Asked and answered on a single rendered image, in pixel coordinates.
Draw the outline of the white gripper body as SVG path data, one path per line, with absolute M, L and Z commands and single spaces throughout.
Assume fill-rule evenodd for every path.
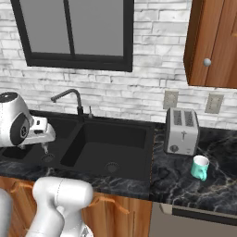
M 51 124 L 47 125 L 46 132 L 28 135 L 26 139 L 21 143 L 22 145 L 34 144 L 34 143 L 49 143 L 56 139 L 56 132 Z

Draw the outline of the black sink tap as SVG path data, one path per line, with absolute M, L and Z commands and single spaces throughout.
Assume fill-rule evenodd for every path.
M 81 95 L 76 89 L 68 89 L 65 92 L 57 94 L 57 95 L 51 97 L 51 101 L 53 103 L 55 103 L 59 98 L 62 98 L 68 94 L 75 94 L 76 95 L 76 97 L 77 97 L 77 114 L 78 114 L 78 116 L 82 116 L 83 115 L 83 107 L 81 104 Z

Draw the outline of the black double basin sink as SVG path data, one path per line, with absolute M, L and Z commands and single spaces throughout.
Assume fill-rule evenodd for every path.
M 26 165 L 149 181 L 155 125 L 150 122 L 93 117 L 80 123 L 75 115 L 34 111 L 46 117 L 56 139 L 44 151 L 40 144 L 0 149 L 0 158 Z

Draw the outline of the teal mug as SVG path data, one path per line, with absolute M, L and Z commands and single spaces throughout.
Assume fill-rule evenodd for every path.
M 207 178 L 207 170 L 209 166 L 209 160 L 205 156 L 195 156 L 193 158 L 193 164 L 191 168 L 191 174 L 193 177 L 205 181 Z

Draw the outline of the wooden base cupboard door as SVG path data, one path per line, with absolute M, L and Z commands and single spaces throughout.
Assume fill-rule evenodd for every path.
M 120 198 L 124 196 L 94 193 L 96 196 Z M 87 206 L 81 211 L 82 219 L 94 233 L 94 237 L 148 237 L 152 202 L 124 197 L 124 206 L 130 210 L 129 215 L 121 213 L 112 203 L 100 202 Z
M 12 198 L 12 215 L 7 237 L 24 237 L 36 214 L 37 205 L 32 196 L 32 188 L 19 188 L 15 193 L 10 188 L 15 181 L 29 182 L 15 178 L 0 176 L 0 188 L 6 190 Z

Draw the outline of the black framed window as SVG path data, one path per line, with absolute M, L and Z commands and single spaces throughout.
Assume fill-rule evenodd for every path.
M 29 67 L 132 71 L 134 0 L 10 0 Z

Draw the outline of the silver two slot toaster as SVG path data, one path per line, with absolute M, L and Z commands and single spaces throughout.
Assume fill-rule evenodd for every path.
M 199 122 L 193 109 L 171 107 L 167 111 L 164 151 L 193 156 L 200 137 Z

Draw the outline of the grey dishwasher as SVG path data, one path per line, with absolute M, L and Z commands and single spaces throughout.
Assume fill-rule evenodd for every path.
M 237 237 L 237 227 L 164 214 L 153 203 L 149 237 Z

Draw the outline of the grey wall outlet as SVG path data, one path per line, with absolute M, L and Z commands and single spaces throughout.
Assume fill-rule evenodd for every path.
M 178 103 L 179 93 L 176 91 L 165 91 L 163 108 L 169 109 L 170 107 L 176 107 Z
M 210 94 L 206 103 L 206 113 L 218 114 L 223 101 L 223 94 Z

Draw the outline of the wooden wall cupboard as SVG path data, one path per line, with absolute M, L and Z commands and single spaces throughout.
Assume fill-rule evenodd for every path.
M 237 0 L 193 0 L 183 64 L 189 85 L 237 89 Z

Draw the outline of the wooden wall cupboard door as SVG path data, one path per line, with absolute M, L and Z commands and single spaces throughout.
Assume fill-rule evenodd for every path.
M 224 0 L 193 0 L 189 27 L 194 35 L 190 85 L 206 85 L 210 66 L 204 66 L 204 59 L 211 60 L 223 5 Z
M 224 0 L 206 86 L 237 89 L 237 0 Z

